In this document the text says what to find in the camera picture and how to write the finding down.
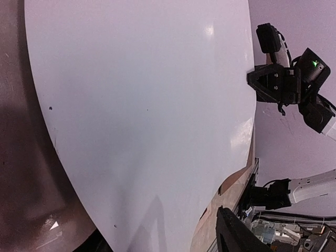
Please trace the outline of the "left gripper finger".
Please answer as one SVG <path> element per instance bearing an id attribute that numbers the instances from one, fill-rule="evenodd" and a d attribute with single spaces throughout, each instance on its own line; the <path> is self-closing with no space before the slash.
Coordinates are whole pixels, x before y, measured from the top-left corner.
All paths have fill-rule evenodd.
<path id="1" fill-rule="evenodd" d="M 225 252 L 271 252 L 240 219 L 222 206 L 217 210 L 216 239 L 218 251 Z"/>

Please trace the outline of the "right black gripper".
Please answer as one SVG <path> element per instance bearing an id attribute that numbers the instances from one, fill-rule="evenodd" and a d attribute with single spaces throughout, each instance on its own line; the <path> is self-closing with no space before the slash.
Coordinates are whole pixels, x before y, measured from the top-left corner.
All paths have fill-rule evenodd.
<path id="1" fill-rule="evenodd" d="M 318 133 L 329 133 L 335 124 L 335 105 L 319 94 L 331 73 L 330 67 L 310 48 L 291 65 L 300 70 L 298 108 L 305 124 Z M 256 66 L 247 83 L 256 91 L 258 102 L 280 102 L 285 68 L 279 64 Z"/>

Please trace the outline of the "brown cardboard backing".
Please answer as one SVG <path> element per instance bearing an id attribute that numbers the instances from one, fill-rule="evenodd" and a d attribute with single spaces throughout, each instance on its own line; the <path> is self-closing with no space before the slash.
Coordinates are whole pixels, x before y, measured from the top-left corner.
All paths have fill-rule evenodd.
<path id="1" fill-rule="evenodd" d="M 247 164 L 241 170 L 230 175 L 218 188 L 197 223 L 190 251 L 208 251 L 216 244 L 216 220 L 219 207 L 228 207 L 234 211 L 241 198 L 255 166 L 255 131 L 253 131 Z"/>

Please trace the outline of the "cat and books photo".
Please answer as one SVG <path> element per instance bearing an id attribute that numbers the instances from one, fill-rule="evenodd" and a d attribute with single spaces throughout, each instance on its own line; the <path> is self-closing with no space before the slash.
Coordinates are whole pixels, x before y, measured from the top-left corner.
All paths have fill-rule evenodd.
<path id="1" fill-rule="evenodd" d="M 247 1 L 26 1 L 38 101 L 114 251 L 189 251 L 242 169 L 256 95 Z"/>

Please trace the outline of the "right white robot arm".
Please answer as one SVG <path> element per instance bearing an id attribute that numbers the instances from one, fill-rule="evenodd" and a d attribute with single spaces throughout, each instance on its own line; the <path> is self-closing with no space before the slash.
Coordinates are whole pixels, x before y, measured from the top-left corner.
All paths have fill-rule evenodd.
<path id="1" fill-rule="evenodd" d="M 309 48 L 288 66 L 280 64 L 274 50 L 265 52 L 270 54 L 272 63 L 256 66 L 247 75 L 257 101 L 275 103 L 283 116 L 286 114 L 283 106 L 297 105 L 308 127 L 335 139 L 335 105 L 319 94 L 331 73 L 330 67 Z M 262 187 L 256 186 L 252 178 L 239 207 L 280 209 L 334 191 L 335 170 L 305 178 L 274 180 Z"/>

